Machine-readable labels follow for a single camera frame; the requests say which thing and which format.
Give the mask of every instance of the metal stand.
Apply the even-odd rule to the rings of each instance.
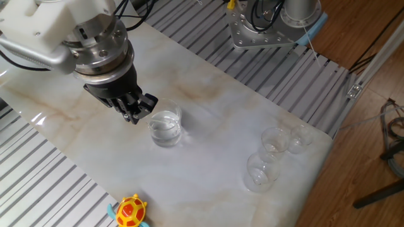
[[[384,198],[387,198],[391,195],[394,195],[395,193],[401,192],[404,190],[404,179],[399,180],[387,187],[384,187],[382,189],[379,189],[370,195],[367,195],[361,199],[358,199],[353,203],[354,208],[360,209],[362,207],[365,207],[369,204],[372,204],[374,202],[380,201]]]
[[[394,145],[392,148],[388,150],[388,152],[382,154],[380,158],[382,160],[388,160],[390,158],[393,158],[394,154],[403,151],[404,150],[404,141],[399,142],[398,144]],[[382,189],[379,189],[370,195],[367,195],[361,199],[356,200],[353,203],[354,208],[360,209],[362,207],[365,207],[369,204],[372,204],[374,202],[380,201],[382,199],[385,199],[391,195],[394,195],[395,193],[401,192],[404,190],[404,179],[399,180],[395,183],[392,183],[391,185],[384,187]]]

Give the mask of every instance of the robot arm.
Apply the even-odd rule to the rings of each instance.
[[[10,0],[0,12],[0,44],[47,69],[73,73],[136,124],[158,100],[137,85],[133,48],[115,9],[113,0]]]

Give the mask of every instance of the orange turtle shell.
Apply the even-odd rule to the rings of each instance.
[[[143,202],[135,194],[133,197],[123,198],[116,212],[119,227],[137,227],[146,215],[147,202]]]

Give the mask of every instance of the metal slotted frame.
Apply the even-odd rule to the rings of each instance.
[[[236,49],[220,0],[159,0],[146,23],[305,122],[334,137],[356,75],[307,47]],[[145,7],[139,10],[142,15]]]
[[[356,75],[321,55],[319,67],[299,45],[236,49],[223,1],[201,2],[159,0],[146,22],[333,137],[354,104],[346,95]],[[109,203],[118,205],[15,111],[0,111],[0,226],[117,226]]]

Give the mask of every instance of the blue tape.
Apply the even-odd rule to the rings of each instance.
[[[310,30],[307,31],[307,34],[309,37],[307,37],[306,34],[304,34],[298,41],[296,41],[297,44],[299,45],[307,45],[309,43],[309,39],[312,40],[320,31],[320,29],[323,27],[323,25],[326,23],[328,19],[328,15],[326,13],[323,13],[318,21],[310,28]]]

